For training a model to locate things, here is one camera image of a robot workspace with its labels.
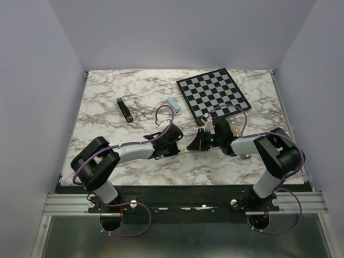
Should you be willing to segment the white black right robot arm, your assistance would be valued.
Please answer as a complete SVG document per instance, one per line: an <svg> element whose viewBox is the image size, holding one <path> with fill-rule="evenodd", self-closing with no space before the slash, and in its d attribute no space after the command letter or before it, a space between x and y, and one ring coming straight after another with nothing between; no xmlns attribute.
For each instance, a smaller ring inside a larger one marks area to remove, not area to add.
<svg viewBox="0 0 344 258"><path fill-rule="evenodd" d="M199 129L187 146L189 151L207 151L220 148L225 155L259 154L266 169L253 185L253 194L247 197L248 206L255 211L267 204L269 197L289 174L300 170L305 161L301 148L281 128L245 137L236 137L231 129L214 127L214 133Z"/></svg>

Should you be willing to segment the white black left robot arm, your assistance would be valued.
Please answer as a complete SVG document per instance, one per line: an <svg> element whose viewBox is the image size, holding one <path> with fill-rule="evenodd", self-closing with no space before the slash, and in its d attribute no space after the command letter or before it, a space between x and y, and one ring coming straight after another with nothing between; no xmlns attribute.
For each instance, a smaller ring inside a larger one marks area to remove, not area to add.
<svg viewBox="0 0 344 258"><path fill-rule="evenodd" d="M182 131L174 124L144 136L141 142L127 142L115 148L111 148L104 137L96 137L72 160L70 166L84 188L100 198L101 207L107 212L114 212L119 207L119 193L109 177L116 165L176 155L180 152L177 141L182 138Z"/></svg>

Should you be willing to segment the cream staple box sleeve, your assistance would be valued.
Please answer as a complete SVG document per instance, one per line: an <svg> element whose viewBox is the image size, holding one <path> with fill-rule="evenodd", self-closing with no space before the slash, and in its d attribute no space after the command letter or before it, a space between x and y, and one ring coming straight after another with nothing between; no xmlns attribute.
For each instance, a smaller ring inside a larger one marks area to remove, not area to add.
<svg viewBox="0 0 344 258"><path fill-rule="evenodd" d="M186 153L189 153L189 150L187 150L186 148L182 148L179 152L179 155L186 154Z"/></svg>

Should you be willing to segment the black stapler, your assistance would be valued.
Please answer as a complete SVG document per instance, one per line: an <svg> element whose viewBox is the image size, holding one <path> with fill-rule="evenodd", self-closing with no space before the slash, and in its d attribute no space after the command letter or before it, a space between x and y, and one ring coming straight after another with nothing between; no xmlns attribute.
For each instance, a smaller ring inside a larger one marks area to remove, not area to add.
<svg viewBox="0 0 344 258"><path fill-rule="evenodd" d="M126 119L126 121L128 123L131 123L133 121L133 117L132 117L128 107L126 106L126 104L123 102L123 100L121 98L117 99L117 104L118 104L124 118Z"/></svg>

